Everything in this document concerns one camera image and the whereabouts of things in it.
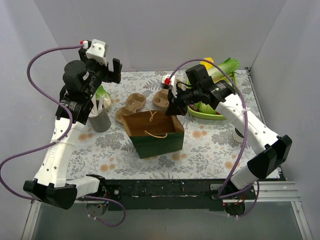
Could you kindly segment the brown green paper bag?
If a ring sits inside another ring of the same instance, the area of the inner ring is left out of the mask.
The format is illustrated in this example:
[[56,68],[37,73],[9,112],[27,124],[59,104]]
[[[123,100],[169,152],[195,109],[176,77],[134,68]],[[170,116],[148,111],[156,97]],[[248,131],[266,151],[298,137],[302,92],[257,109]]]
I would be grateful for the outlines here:
[[136,112],[122,116],[125,132],[141,159],[180,151],[185,130],[175,115],[164,110]]

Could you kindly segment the brown pulp cup carrier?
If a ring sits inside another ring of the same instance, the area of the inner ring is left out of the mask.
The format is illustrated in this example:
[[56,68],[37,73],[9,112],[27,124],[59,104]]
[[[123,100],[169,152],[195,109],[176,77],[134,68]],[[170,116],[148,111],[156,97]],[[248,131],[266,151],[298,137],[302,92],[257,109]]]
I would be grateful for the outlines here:
[[125,101],[125,106],[121,107],[115,114],[115,120],[122,124],[123,116],[129,116],[139,112],[145,105],[147,98],[140,93],[132,93]]

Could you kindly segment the white paper coffee cup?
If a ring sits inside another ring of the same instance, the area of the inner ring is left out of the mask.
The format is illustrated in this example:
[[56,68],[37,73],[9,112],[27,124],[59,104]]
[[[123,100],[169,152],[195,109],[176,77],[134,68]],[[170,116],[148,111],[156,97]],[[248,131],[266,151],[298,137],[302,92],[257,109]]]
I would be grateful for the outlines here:
[[232,133],[232,139],[233,141],[238,144],[240,147],[243,145],[244,138],[240,135],[238,135],[236,132]]

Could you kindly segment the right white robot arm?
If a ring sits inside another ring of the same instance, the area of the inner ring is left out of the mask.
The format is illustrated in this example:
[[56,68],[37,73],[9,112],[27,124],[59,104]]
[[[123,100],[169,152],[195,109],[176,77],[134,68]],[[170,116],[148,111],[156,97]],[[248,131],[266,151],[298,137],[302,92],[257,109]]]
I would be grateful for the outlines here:
[[191,104],[202,102],[210,105],[223,115],[243,136],[246,144],[253,149],[255,157],[240,170],[231,170],[221,187],[217,198],[237,199],[257,180],[268,177],[288,157],[292,139],[280,136],[260,121],[245,106],[244,97],[230,79],[213,82],[205,66],[198,64],[186,71],[189,83],[181,89],[173,74],[161,79],[161,86],[168,89],[168,116],[185,115]]

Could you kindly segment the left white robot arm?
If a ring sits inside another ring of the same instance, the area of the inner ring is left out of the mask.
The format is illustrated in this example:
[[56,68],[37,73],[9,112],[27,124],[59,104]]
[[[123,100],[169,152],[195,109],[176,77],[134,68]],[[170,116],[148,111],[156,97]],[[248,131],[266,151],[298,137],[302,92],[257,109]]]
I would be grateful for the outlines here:
[[106,196],[101,177],[87,175],[67,180],[66,174],[77,140],[94,106],[92,98],[96,91],[103,82],[118,84],[121,81],[122,64],[117,58],[112,63],[112,71],[95,59],[73,60],[65,65],[51,145],[34,178],[23,185],[30,196],[65,210],[85,195],[90,194],[95,200]]

